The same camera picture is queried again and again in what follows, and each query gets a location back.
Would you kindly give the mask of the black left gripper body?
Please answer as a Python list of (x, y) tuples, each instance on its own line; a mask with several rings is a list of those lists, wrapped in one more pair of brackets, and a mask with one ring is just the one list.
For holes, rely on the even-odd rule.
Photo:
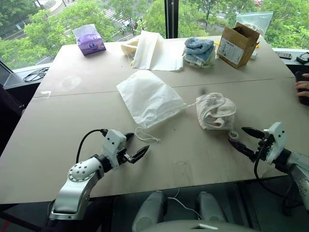
[(133, 158), (127, 153), (127, 149), (125, 147), (120, 148), (116, 157), (119, 165), (122, 165), (126, 162), (132, 163), (133, 161)]

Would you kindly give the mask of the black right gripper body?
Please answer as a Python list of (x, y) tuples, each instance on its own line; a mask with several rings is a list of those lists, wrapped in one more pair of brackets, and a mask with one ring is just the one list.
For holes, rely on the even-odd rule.
[(258, 159), (265, 161), (271, 146), (275, 142), (275, 138), (272, 134), (264, 132), (256, 132), (254, 136), (260, 139), (260, 141), (253, 161), (256, 162)]

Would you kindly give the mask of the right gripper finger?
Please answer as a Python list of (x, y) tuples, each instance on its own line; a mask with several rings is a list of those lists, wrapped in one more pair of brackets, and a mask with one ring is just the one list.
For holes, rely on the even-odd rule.
[(242, 127), (242, 130), (247, 133), (248, 135), (257, 138), (257, 139), (263, 139), (265, 137), (264, 132), (254, 129), (252, 127)]
[(240, 153), (247, 156), (251, 161), (255, 161), (255, 153), (238, 140), (228, 139), (229, 143)]

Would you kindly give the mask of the person's bare hand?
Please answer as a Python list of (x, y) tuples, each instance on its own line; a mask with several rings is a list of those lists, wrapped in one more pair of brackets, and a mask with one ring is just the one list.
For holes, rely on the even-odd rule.
[(304, 73), (297, 78), (295, 83), (298, 97), (309, 97), (309, 74)]

